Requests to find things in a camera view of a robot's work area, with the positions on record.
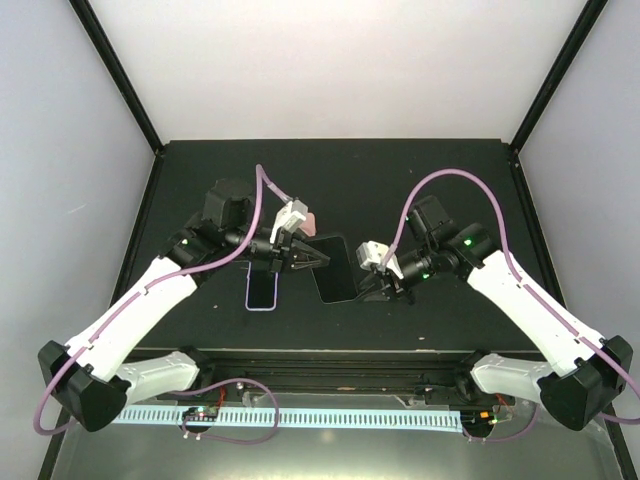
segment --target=white panel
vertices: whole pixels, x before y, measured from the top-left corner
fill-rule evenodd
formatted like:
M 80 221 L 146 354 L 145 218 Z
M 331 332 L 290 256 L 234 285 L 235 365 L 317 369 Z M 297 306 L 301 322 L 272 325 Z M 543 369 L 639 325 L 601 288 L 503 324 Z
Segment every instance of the white panel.
M 94 0 L 162 140 L 510 141 L 584 0 Z
M 49 443 L 36 354 L 108 307 L 153 156 L 69 2 L 0 2 L 0 110 L 0 476 L 22 480 Z
M 522 162 L 569 308 L 631 343 L 640 381 L 640 4 L 609 2 Z M 617 412 L 640 416 L 627 388 Z M 640 468 L 640 427 L 623 427 Z

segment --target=black work surface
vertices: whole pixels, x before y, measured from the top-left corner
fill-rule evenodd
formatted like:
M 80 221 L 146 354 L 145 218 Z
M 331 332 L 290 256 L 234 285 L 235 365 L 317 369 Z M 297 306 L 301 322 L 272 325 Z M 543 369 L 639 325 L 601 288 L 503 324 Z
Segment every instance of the black work surface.
M 363 241 L 391 243 L 407 195 L 425 175 L 446 167 L 483 179 L 502 205 L 511 250 L 540 281 L 540 269 L 498 140 L 256 140 L 179 141 L 166 149 L 138 244 L 129 284 L 163 242 L 202 207 L 216 179 L 255 182 L 261 163 L 282 190 L 298 196 L 317 218 L 318 233 L 340 232 L 355 249 Z M 436 195 L 458 226 L 497 222 L 482 191 L 463 178 L 441 178 L 424 189 Z M 281 202 L 265 190 L 266 218 Z M 405 233 L 399 253 L 415 248 Z M 417 304 L 320 301 L 311 272 L 281 275 L 274 312 L 244 308 L 246 263 L 225 267 L 176 306 L 140 347 L 320 350 L 533 350 L 497 307 L 455 278 L 433 278 L 416 288 Z

